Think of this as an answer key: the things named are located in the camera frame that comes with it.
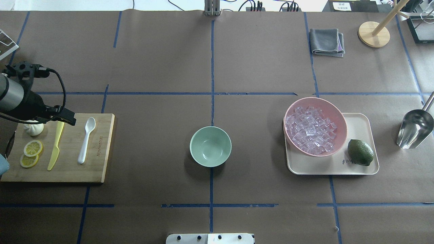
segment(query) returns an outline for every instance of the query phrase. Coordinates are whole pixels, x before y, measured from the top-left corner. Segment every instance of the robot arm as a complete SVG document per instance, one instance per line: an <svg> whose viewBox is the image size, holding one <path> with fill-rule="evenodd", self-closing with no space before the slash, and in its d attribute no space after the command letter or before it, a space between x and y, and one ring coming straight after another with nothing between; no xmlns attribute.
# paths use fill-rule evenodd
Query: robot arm
<svg viewBox="0 0 434 244"><path fill-rule="evenodd" d="M0 76L0 112L20 120L37 120L37 123L48 121L62 121L75 125L74 112L65 108L66 94L60 75L53 69L39 64L20 62L12 66L7 65ZM54 73L59 78L63 90L63 104L50 107L44 104L41 96L31 91L34 78L46 78ZM32 124L20 120L5 118L18 123Z"/></svg>

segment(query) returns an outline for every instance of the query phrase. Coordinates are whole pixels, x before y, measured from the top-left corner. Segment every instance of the white spoon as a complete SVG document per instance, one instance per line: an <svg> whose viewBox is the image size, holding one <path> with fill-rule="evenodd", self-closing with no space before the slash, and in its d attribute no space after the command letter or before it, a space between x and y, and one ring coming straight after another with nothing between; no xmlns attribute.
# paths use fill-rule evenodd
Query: white spoon
<svg viewBox="0 0 434 244"><path fill-rule="evenodd" d="M85 126L86 135L84 137L82 149L80 150L79 154L79 163L82 165L84 163L84 160L86 159L86 152L87 152L87 143L89 141L89 134L95 129L96 122L93 117L90 117Z"/></svg>

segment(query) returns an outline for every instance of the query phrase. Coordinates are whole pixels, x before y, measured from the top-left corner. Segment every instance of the bowl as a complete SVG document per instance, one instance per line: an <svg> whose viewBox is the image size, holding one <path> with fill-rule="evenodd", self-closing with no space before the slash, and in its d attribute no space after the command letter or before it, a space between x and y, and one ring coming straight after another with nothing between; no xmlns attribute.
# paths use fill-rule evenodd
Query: bowl
<svg viewBox="0 0 434 244"><path fill-rule="evenodd" d="M289 137L288 132L286 131L286 117L294 113L294 109L297 107L303 107L307 108L309 106L320 108L322 109L322 114L325 118L330 118L330 120L335 123L337 126L334 133L336 134L336 137L333 139L334 141L334 149L329 152L322 152L319 155L310 154L304 150L302 150L300 147L298 147L292 139ZM342 146L344 145L346 139L347 139L347 122L345 121L344 115L341 113L341 111L336 108L332 103L330 103L327 100L316 98L316 97L305 97L302 99L299 99L295 101L291 106L289 106L288 110L285 113L285 117L283 118L283 130L285 133L285 138L290 144L292 148L296 148L297 150L301 151L305 155L309 155L312 157L326 157L335 154L337 151L339 151Z"/></svg>
<svg viewBox="0 0 434 244"><path fill-rule="evenodd" d="M190 140L190 153L193 159L205 167L223 164L232 151L228 134L215 126L203 127L196 131Z"/></svg>

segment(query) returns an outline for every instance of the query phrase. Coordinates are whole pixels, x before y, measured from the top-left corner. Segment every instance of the yellow knife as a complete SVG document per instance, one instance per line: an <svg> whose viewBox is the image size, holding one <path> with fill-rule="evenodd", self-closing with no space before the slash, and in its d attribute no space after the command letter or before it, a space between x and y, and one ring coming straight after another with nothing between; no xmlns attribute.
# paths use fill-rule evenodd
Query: yellow knife
<svg viewBox="0 0 434 244"><path fill-rule="evenodd" d="M59 156L60 149L59 149L59 140L60 135L62 134L63 126L65 123L58 121L57 127L56 127L56 137L54 138L54 146L53 146L53 152L51 153L50 163L48 164L47 170L51 170L56 163L57 157Z"/></svg>

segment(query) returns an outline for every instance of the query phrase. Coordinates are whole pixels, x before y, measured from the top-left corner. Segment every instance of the white label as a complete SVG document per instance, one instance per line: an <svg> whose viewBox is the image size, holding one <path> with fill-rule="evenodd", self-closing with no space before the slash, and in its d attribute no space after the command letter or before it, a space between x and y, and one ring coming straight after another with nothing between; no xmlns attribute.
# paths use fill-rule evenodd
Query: white label
<svg viewBox="0 0 434 244"><path fill-rule="evenodd" d="M339 11L351 11L350 3L333 2L333 8Z"/></svg>

